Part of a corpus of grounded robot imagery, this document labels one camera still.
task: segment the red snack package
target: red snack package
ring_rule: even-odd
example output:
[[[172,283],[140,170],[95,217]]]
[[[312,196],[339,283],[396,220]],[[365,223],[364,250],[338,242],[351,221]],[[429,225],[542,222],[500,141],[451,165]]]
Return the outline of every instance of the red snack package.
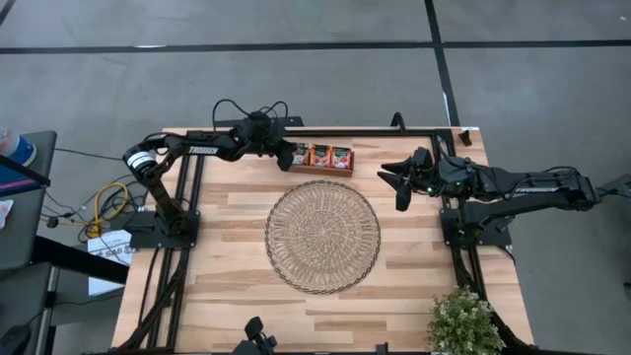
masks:
[[[331,149],[328,146],[313,145],[310,165],[328,168],[330,166]]]
[[[338,169],[351,169],[353,151],[350,148],[333,147],[331,151],[331,167]]]

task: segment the robotic arm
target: robotic arm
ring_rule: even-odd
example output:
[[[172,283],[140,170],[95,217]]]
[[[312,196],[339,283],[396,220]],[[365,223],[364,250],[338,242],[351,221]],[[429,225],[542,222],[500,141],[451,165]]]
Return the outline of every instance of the robotic arm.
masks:
[[[587,177],[571,167],[540,173],[509,173],[489,168],[469,158],[449,157],[434,163],[430,152],[417,149],[400,163],[383,164],[378,175],[396,190],[396,209],[407,210],[412,192],[458,200],[457,229],[480,232],[495,221],[503,229],[515,215],[545,208],[587,211],[608,194],[630,194],[631,176],[593,188]],[[478,201],[467,201],[473,198]]]
[[[484,202],[499,199],[509,202],[524,196],[536,196],[529,198],[527,203],[502,204],[507,208],[527,209],[523,212],[548,207],[587,210],[600,202],[600,196],[589,179],[569,167],[516,174],[477,165],[469,158],[446,155],[445,159],[434,164],[429,151],[419,148],[411,158],[401,163],[383,164],[382,168],[389,173],[378,172],[378,175],[396,189],[396,209],[399,211],[407,209],[412,192],[462,201],[474,198]]]
[[[295,144],[283,139],[285,127],[262,112],[251,113],[228,132],[188,131],[184,135],[160,133],[160,138],[146,139],[127,150],[123,160],[136,179],[156,200],[155,227],[170,239],[185,239],[190,234],[188,212],[172,199],[162,176],[181,156],[215,156],[235,162],[244,154],[276,156],[278,167],[286,172],[293,160]],[[165,158],[156,162],[151,151],[166,149]]]

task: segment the small box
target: small box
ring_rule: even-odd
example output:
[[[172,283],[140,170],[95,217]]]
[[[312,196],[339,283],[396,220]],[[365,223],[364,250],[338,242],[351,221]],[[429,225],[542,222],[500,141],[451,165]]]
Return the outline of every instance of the small box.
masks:
[[[333,147],[331,150],[331,167],[337,169],[351,169],[353,153],[350,148]]]
[[[296,143],[296,151],[294,151],[293,165],[308,165],[310,149],[307,143]]]
[[[331,161],[331,148],[329,146],[313,145],[311,149],[310,166],[329,168]]]

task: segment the table leg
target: table leg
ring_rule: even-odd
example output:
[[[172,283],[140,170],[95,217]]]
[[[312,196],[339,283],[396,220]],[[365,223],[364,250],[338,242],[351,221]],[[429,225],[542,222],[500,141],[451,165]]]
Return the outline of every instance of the table leg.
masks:
[[[67,247],[61,243],[37,236],[31,261],[50,264],[103,280],[124,284],[129,267],[88,252]]]

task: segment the wooden tray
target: wooden tray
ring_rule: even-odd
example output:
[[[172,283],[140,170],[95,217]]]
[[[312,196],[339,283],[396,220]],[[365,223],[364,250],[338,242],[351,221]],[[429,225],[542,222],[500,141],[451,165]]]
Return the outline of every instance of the wooden tray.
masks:
[[[307,165],[292,165],[292,167],[289,168],[289,172],[299,173],[299,174],[323,175],[323,176],[329,176],[329,177],[350,178],[353,176],[354,167],[355,167],[355,152],[351,152],[351,169],[321,168],[321,167],[312,167],[312,166],[307,166]]]

